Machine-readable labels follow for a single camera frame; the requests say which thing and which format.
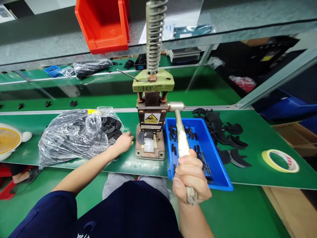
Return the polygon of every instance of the navy blue shirt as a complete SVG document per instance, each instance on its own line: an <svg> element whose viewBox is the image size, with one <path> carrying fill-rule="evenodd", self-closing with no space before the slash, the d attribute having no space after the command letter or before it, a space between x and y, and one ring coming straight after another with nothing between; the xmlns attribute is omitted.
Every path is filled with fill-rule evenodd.
<svg viewBox="0 0 317 238"><path fill-rule="evenodd" d="M161 238L182 235L169 200L144 181L129 181L79 219L74 194L51 192L37 202L9 237Z"/></svg>

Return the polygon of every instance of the masking tape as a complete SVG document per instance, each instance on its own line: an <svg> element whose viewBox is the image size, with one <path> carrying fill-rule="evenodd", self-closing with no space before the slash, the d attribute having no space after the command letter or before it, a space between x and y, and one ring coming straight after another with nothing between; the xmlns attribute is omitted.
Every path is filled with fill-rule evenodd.
<svg viewBox="0 0 317 238"><path fill-rule="evenodd" d="M279 165L277 165L271 158L270 153L274 153L279 155L280 157L282 157L288 164L289 168L288 169L284 169L282 167L280 167ZM288 154L285 154L282 151L279 150L265 150L262 152L262 158L264 159L264 161L271 166L273 169L283 172L283 173L297 173L299 171L299 166L297 164L297 162L290 157Z"/></svg>

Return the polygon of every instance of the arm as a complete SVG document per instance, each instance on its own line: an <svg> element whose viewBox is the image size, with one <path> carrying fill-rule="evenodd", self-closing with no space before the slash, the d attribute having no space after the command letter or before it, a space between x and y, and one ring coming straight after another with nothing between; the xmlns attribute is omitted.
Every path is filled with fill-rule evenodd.
<svg viewBox="0 0 317 238"><path fill-rule="evenodd" d="M173 178L173 191L178 197L179 228L184 238L187 237L212 237L212 233L206 218L199 206L191 206L187 202L185 186L193 187L197 193L199 202L211 198L202 162L197 159L196 153L190 149L190 154L178 159L180 165L176 168Z"/></svg>
<svg viewBox="0 0 317 238"><path fill-rule="evenodd" d="M81 190L97 177L110 161L126 152L131 147L133 139L134 137L131 135L131 132L128 131L123 133L114 145L72 171L53 189L53 191L69 191L77 196Z"/></svg>

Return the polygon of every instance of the plastic bag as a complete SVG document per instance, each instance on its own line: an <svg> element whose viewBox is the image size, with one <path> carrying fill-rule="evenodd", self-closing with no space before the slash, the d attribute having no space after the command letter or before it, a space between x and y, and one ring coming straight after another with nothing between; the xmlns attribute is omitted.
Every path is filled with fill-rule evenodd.
<svg viewBox="0 0 317 238"><path fill-rule="evenodd" d="M113 66L110 59L99 59L95 61L84 61L80 63L73 63L73 67L78 79L84 79L85 77L98 73Z"/></svg>
<svg viewBox="0 0 317 238"><path fill-rule="evenodd" d="M68 66L66 68L60 69L59 72L64 75L65 77L69 78L75 73L75 70L73 67Z"/></svg>
<svg viewBox="0 0 317 238"><path fill-rule="evenodd" d="M51 121L41 136L40 169L74 158L91 159L114 144L123 130L112 107L64 112Z"/></svg>
<svg viewBox="0 0 317 238"><path fill-rule="evenodd" d="M216 69L218 66L224 66L225 63L218 57L210 57L208 64L211 68Z"/></svg>
<svg viewBox="0 0 317 238"><path fill-rule="evenodd" d="M172 32L171 38L180 39L185 37L208 35L214 32L216 31L210 24L175 27L174 31Z"/></svg>
<svg viewBox="0 0 317 238"><path fill-rule="evenodd" d="M229 76L229 79L235 82L236 85L238 85L247 93L251 92L257 85L256 82L252 78L248 78L248 77L236 77L231 75Z"/></svg>

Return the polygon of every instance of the person's hand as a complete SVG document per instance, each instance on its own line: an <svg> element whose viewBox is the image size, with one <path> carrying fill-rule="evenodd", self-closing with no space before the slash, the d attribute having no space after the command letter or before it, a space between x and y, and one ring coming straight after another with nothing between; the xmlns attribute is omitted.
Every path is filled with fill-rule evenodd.
<svg viewBox="0 0 317 238"><path fill-rule="evenodd" d="M131 135L130 131L124 132L121 136L119 136L113 146L116 148L119 154L122 154L130 149L133 139L134 136Z"/></svg>
<svg viewBox="0 0 317 238"><path fill-rule="evenodd" d="M197 159L193 149L190 149L189 153L191 155L178 158L179 166L173 178L173 192L180 202L188 204L186 186L192 187L197 191L198 201L201 203L212 195L202 170L202 162Z"/></svg>

